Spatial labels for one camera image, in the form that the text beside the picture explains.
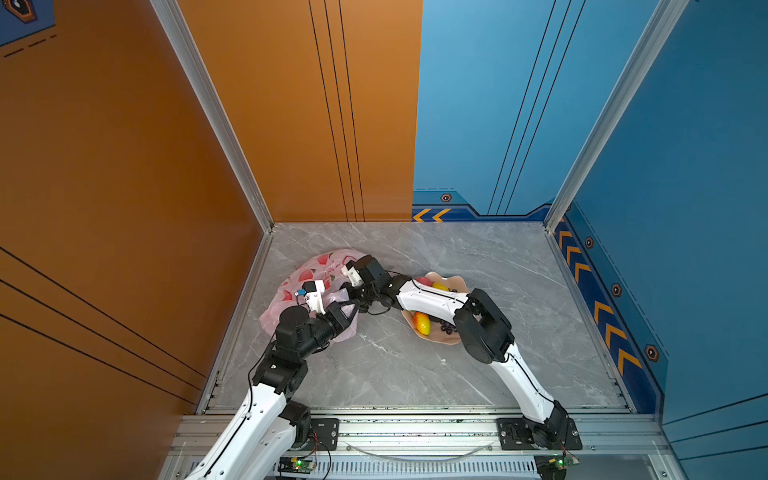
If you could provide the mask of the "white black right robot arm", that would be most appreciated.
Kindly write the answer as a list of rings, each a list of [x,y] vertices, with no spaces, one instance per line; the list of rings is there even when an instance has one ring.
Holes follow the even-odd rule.
[[[378,302],[452,324],[467,353],[490,365],[511,392],[530,431],[532,444],[547,449],[565,445],[570,424],[566,409],[528,367],[510,321],[484,290],[441,290],[413,277],[389,272],[370,255],[347,262],[342,274],[349,283],[349,296],[363,305]]]

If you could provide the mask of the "left green circuit board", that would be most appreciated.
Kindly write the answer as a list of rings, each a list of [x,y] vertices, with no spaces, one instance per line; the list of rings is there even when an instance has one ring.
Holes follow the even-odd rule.
[[[314,457],[281,457],[276,473],[279,477],[288,474],[309,476],[317,468],[317,462]]]

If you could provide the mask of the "orange yellow peach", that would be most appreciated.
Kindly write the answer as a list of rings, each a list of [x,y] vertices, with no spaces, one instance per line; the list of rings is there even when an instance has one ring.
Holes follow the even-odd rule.
[[[431,333],[431,320],[429,316],[422,312],[414,312],[413,326],[415,330],[422,336],[429,336]]]

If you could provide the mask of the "left aluminium corner post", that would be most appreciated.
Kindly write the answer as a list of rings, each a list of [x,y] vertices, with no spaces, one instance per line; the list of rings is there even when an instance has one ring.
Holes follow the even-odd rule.
[[[181,7],[177,1],[172,0],[151,0],[150,4],[254,216],[261,229],[271,234],[274,229],[274,220]]]

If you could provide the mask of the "dark purple grape bunch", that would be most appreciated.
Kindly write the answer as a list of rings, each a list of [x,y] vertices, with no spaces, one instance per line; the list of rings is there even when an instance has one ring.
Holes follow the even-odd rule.
[[[446,321],[440,322],[440,330],[444,332],[446,335],[453,335],[456,332],[455,326]]]

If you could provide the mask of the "right aluminium corner post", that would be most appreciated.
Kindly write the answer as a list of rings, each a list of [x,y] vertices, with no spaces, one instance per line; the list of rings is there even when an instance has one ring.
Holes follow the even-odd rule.
[[[658,2],[555,197],[543,222],[546,233],[553,234],[564,218],[688,4],[688,0]]]

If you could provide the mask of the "pink printed plastic bag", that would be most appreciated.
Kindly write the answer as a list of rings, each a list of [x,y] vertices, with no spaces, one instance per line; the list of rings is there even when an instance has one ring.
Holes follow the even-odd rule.
[[[353,249],[339,249],[316,255],[307,260],[288,276],[279,286],[275,296],[259,321],[268,335],[272,335],[279,323],[279,315],[287,307],[300,304],[304,306],[306,299],[296,296],[306,282],[322,281],[324,292],[322,302],[325,309],[333,301],[346,301],[349,294],[342,288],[348,279],[342,274],[342,268],[350,261],[359,260],[365,253]]]

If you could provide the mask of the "green circuit board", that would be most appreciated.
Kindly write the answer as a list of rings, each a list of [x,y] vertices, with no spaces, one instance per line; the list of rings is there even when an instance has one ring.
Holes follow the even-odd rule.
[[[276,473],[279,477],[288,474],[309,476],[317,468],[317,462],[314,457],[281,457]]]
[[[564,471],[570,468],[574,464],[578,464],[579,460],[571,455],[561,455],[552,457],[549,459],[548,466],[551,470]]]

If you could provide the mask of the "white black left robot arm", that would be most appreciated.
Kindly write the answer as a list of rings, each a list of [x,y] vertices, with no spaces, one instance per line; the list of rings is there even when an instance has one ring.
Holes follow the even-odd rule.
[[[333,302],[322,313],[301,305],[283,310],[248,390],[228,426],[188,475],[190,479],[264,479],[309,426],[309,410],[291,398],[308,373],[307,358],[347,330],[357,301]]]

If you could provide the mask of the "aluminium corner post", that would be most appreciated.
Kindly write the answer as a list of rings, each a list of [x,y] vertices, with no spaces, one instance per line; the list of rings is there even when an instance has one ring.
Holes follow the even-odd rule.
[[[688,0],[658,2],[555,197],[543,222],[546,233],[553,234],[564,218],[688,4]]]
[[[271,234],[274,229],[274,220],[181,7],[177,1],[172,0],[151,0],[150,4],[254,216],[261,229]]]

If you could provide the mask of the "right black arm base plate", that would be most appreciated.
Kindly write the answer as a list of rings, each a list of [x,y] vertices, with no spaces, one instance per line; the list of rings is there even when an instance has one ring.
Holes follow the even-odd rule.
[[[496,428],[501,449],[512,450],[582,450],[583,443],[576,423],[566,418],[554,436],[541,428],[533,428],[523,418],[499,418]]]

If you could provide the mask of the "right green circuit board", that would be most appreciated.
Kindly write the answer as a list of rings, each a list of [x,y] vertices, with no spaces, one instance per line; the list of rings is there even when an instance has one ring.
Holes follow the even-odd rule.
[[[571,455],[561,455],[552,457],[549,459],[548,466],[551,470],[564,471],[570,468],[574,464],[578,464],[579,460]]]

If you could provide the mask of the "beige wavy fruit plate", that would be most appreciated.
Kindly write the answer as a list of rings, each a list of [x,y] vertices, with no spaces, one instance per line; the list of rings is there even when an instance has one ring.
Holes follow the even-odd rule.
[[[404,285],[404,290],[398,295],[398,302],[403,305],[402,315],[408,324],[412,327],[416,335],[427,341],[445,345],[456,345],[461,342],[457,327],[453,323],[453,317],[458,309],[463,306],[470,291],[460,276],[441,277],[436,272],[429,272],[425,275],[433,283],[440,282],[452,291],[445,292],[425,286],[417,281],[409,281]],[[413,313],[422,312],[429,316],[431,320],[431,333],[429,336],[420,335],[413,326]],[[453,335],[446,335],[440,330],[440,322],[446,321],[455,326],[456,332]]]

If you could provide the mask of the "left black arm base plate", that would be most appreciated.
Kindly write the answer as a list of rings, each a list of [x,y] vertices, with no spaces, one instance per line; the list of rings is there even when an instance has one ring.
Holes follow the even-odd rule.
[[[299,439],[299,449],[310,451],[316,447],[327,447],[331,452],[337,449],[340,433],[340,419],[336,417],[311,417],[303,426]]]

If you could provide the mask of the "aluminium front rail frame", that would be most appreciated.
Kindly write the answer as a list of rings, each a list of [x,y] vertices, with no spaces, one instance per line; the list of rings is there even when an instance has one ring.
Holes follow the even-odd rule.
[[[650,415],[619,410],[571,413],[582,450],[504,451],[496,420],[518,418],[512,409],[316,410],[311,417],[340,419],[337,449],[302,451],[294,444],[281,457],[314,457],[309,476],[267,479],[681,479],[684,471]],[[163,479],[188,475],[213,447],[233,417],[187,416],[160,470]],[[579,460],[564,471],[549,459]]]

